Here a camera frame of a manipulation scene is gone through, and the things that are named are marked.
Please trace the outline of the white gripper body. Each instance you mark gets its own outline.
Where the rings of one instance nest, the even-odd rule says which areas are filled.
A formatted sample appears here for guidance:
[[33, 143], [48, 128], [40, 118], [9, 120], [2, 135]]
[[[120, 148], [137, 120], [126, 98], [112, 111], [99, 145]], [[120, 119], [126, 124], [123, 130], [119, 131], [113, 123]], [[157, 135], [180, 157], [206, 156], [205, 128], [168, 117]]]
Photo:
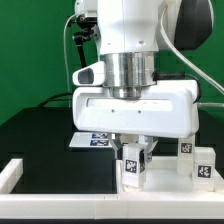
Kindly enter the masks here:
[[188, 138], [199, 128], [194, 80], [159, 81], [135, 100], [115, 99], [103, 87], [79, 87], [73, 120], [83, 131]]

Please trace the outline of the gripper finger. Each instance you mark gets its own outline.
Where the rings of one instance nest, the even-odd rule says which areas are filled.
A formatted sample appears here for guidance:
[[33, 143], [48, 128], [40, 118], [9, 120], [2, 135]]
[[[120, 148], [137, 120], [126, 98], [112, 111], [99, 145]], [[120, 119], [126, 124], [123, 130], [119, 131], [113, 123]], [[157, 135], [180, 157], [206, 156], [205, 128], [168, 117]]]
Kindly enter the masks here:
[[158, 138], [140, 135], [138, 138], [138, 143], [143, 146], [145, 162], [150, 163], [152, 161], [152, 152], [158, 143]]
[[115, 158], [118, 160], [123, 159], [123, 143], [121, 141], [121, 135], [116, 133], [109, 134], [109, 142], [114, 149]]

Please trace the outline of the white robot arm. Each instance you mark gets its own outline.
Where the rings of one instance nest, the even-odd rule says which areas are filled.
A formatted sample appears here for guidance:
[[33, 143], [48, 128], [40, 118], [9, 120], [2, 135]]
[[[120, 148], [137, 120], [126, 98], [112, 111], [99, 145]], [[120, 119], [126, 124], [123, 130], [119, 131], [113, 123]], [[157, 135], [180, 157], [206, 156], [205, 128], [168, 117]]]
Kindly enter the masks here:
[[210, 0], [80, 2], [98, 60], [73, 75], [73, 119], [82, 131], [104, 132], [125, 158], [151, 157], [157, 137], [188, 138], [198, 130], [201, 88], [182, 73], [160, 73], [156, 54], [195, 50], [211, 35]]

